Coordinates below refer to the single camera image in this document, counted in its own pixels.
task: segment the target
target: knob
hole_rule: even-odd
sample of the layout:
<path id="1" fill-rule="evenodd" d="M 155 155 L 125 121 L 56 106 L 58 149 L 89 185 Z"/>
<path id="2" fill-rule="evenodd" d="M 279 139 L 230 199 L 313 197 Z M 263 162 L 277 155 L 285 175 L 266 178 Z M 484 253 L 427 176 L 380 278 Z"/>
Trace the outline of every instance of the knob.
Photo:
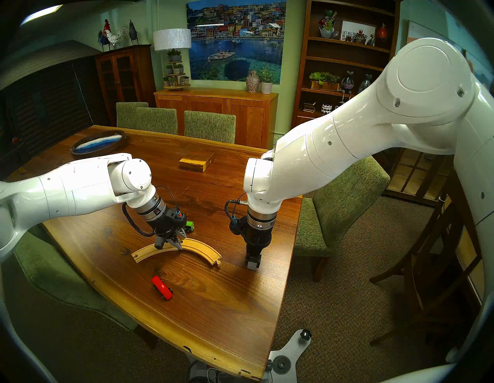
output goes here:
<path id="1" fill-rule="evenodd" d="M 300 339 L 302 340 L 309 340 L 310 338 L 312 338 L 312 334 L 310 333 L 309 330 L 302 330 L 302 332 L 300 333 Z"/>

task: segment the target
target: painting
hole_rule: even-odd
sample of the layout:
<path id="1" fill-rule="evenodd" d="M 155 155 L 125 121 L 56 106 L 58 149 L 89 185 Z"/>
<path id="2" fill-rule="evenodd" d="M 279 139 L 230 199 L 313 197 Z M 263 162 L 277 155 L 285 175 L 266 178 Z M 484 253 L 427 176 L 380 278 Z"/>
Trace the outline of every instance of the painting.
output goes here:
<path id="1" fill-rule="evenodd" d="M 407 44 L 411 43 L 417 39 L 423 39 L 425 37 L 433 37 L 435 39 L 441 39 L 449 42 L 452 46 L 454 46 L 461 53 L 462 48 L 455 43 L 454 41 L 440 35 L 437 32 L 434 32 L 432 29 L 421 26 L 420 24 L 414 23 L 413 21 L 408 22 L 408 36 L 407 36 Z"/>
<path id="2" fill-rule="evenodd" d="M 477 78 L 477 80 L 483 84 L 488 90 L 491 90 L 494 87 L 493 80 L 493 68 L 487 68 L 484 64 L 482 64 L 478 59 L 476 59 L 471 53 L 467 50 L 464 52 L 464 56 L 468 65 L 470 66 L 470 70 L 473 75 Z"/>
<path id="3" fill-rule="evenodd" d="M 269 68 L 279 84 L 286 1 L 199 0 L 187 3 L 191 79 L 245 81 Z"/>

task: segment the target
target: glass cabinet door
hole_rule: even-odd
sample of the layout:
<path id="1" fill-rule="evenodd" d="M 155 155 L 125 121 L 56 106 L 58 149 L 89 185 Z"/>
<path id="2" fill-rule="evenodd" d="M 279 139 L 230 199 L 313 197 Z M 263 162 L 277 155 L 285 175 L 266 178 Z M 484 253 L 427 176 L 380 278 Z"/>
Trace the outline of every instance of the glass cabinet door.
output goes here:
<path id="1" fill-rule="evenodd" d="M 115 56 L 117 71 L 119 74 L 119 85 L 122 89 L 124 102 L 135 102 L 138 100 L 138 90 L 133 68 L 133 57 L 130 55 Z"/>
<path id="2" fill-rule="evenodd" d="M 119 102 L 119 95 L 117 90 L 117 82 L 113 74 L 112 59 L 108 58 L 107 60 L 100 61 L 99 67 L 103 80 L 102 90 L 104 93 L 106 93 L 106 95 L 103 96 L 106 100 L 108 100 L 108 103 L 106 105 L 107 111 L 110 120 L 112 120 L 113 124 L 115 124 L 117 115 L 115 104 Z"/>

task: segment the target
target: boat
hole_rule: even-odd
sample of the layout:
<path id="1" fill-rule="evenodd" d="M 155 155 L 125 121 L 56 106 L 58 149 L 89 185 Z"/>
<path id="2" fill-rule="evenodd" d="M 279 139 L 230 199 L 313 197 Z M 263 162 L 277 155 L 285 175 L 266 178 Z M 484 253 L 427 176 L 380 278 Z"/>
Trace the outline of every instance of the boat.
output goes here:
<path id="1" fill-rule="evenodd" d="M 218 60 L 224 60 L 226 58 L 230 58 L 235 55 L 235 52 L 226 52 L 224 50 L 214 53 L 211 56 L 209 56 L 207 59 L 209 61 L 218 61 Z"/>

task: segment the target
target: wooden sideboard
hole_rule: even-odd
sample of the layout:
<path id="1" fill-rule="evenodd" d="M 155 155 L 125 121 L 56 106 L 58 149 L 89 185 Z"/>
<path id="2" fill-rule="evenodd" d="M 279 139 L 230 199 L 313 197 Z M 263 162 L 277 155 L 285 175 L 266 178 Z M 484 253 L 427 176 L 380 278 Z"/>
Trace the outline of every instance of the wooden sideboard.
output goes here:
<path id="1" fill-rule="evenodd" d="M 237 116 L 235 143 L 272 149 L 278 94 L 245 90 L 188 88 L 155 92 L 156 106 L 177 110 L 178 134 L 184 134 L 184 111 L 213 112 Z"/>

